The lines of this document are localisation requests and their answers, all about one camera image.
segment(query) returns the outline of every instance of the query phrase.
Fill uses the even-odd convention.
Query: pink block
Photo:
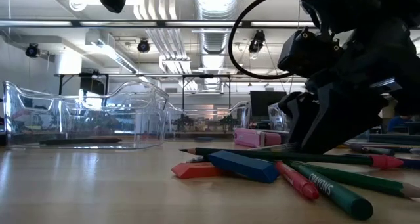
[[[259,148],[263,146],[279,145],[282,143],[282,138],[276,133],[266,133],[254,129],[239,128],[235,129],[234,142],[235,145]]]

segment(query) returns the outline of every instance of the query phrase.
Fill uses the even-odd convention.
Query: computer monitor
[[[253,117],[268,119],[268,106],[280,102],[287,95],[286,92],[275,91],[251,91],[251,112]]]

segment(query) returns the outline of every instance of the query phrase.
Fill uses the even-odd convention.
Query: desk
[[[171,168],[193,156],[179,148],[233,148],[232,143],[165,143],[147,150],[3,151],[0,222],[30,224],[360,223],[327,198],[309,202],[285,181],[263,184],[213,177],[179,180]],[[347,153],[334,150],[332,153]],[[420,185],[420,172],[370,171]],[[367,223],[418,223],[420,200],[350,187],[375,209]]]

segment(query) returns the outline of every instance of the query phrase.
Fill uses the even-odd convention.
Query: blue block
[[[254,181],[273,183],[280,175],[271,162],[223,150],[208,155],[208,159],[217,168],[244,175]]]

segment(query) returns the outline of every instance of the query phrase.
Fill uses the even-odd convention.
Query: clear plastic tray
[[[278,107],[278,103],[268,106],[271,130],[290,132],[290,118]]]
[[[166,141],[230,141],[236,128],[248,128],[250,103],[231,109],[182,110],[169,104],[165,120]]]
[[[4,82],[9,148],[147,148],[163,142],[168,94],[142,81],[102,96],[60,96]]]

